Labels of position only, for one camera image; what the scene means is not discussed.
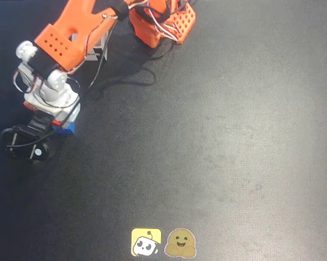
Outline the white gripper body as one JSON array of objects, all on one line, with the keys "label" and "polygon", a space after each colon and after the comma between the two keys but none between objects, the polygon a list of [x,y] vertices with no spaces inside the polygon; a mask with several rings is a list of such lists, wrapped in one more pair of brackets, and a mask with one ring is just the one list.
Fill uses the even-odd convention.
[{"label": "white gripper body", "polygon": [[24,94],[24,100],[37,107],[38,111],[52,115],[56,121],[62,123],[78,102],[78,93],[72,90],[68,82],[60,91],[49,88],[46,83],[41,87],[41,83],[39,80],[32,92]]}]

